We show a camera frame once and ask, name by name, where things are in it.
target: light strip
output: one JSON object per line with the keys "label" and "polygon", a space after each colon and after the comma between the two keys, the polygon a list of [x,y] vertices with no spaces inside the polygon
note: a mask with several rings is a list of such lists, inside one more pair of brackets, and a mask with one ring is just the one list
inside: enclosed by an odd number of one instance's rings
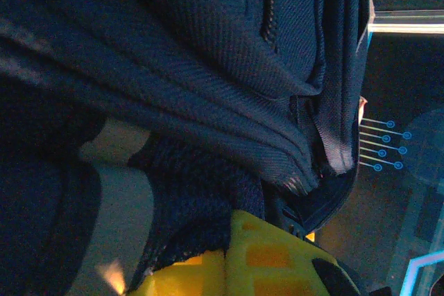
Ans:
{"label": "light strip", "polygon": [[444,250],[433,252],[425,256],[419,256],[418,258],[410,260],[409,267],[407,267],[407,273],[404,278],[404,283],[402,284],[400,296],[411,296],[420,268],[428,265],[434,265],[440,261],[444,261]]}
{"label": "light strip", "polygon": [[444,24],[369,24],[375,33],[444,34]]}

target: blue circular icon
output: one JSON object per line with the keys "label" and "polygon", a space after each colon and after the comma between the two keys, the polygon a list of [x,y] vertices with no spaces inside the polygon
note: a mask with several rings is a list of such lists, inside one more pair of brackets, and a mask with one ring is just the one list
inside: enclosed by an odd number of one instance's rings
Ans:
{"label": "blue circular icon", "polygon": [[407,154],[407,148],[405,148],[404,146],[401,146],[401,147],[398,148],[398,152],[401,155],[405,155],[405,154]]}
{"label": "blue circular icon", "polygon": [[393,166],[395,167],[396,170],[404,168],[404,164],[402,164],[402,162],[395,162]]}
{"label": "blue circular icon", "polygon": [[411,133],[410,132],[402,133],[402,138],[404,138],[406,140],[410,140],[411,139]]}

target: yellow plastic toy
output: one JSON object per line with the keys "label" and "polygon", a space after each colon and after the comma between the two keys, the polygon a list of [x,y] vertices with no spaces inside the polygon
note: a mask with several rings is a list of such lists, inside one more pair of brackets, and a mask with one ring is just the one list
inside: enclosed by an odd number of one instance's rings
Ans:
{"label": "yellow plastic toy", "polygon": [[311,263],[327,252],[244,211],[235,211],[231,244],[145,278],[131,296],[329,296]]}

